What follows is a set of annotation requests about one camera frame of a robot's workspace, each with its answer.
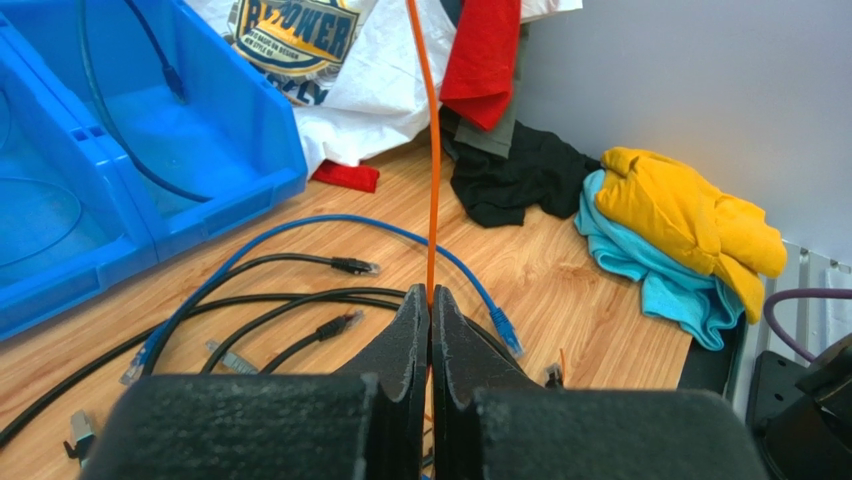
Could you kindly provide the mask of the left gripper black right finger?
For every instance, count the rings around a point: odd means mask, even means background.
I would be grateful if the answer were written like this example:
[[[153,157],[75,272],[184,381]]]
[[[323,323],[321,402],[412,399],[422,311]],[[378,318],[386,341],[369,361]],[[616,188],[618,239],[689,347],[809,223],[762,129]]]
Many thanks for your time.
[[[438,479],[766,477],[720,396],[545,388],[483,341],[443,286],[431,347]]]

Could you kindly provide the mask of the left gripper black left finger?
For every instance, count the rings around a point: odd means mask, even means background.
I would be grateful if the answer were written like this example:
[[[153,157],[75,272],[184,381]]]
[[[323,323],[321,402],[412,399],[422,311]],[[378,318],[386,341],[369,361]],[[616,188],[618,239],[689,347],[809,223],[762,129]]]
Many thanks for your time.
[[[85,479],[417,479],[429,312],[394,320],[327,375],[156,375],[115,405]]]

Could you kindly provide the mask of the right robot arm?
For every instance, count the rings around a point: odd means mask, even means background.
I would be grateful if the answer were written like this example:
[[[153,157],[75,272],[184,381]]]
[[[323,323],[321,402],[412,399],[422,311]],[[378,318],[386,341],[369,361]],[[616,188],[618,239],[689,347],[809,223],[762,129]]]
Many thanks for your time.
[[[851,337],[804,367],[766,351],[746,413],[771,479],[851,477]]]

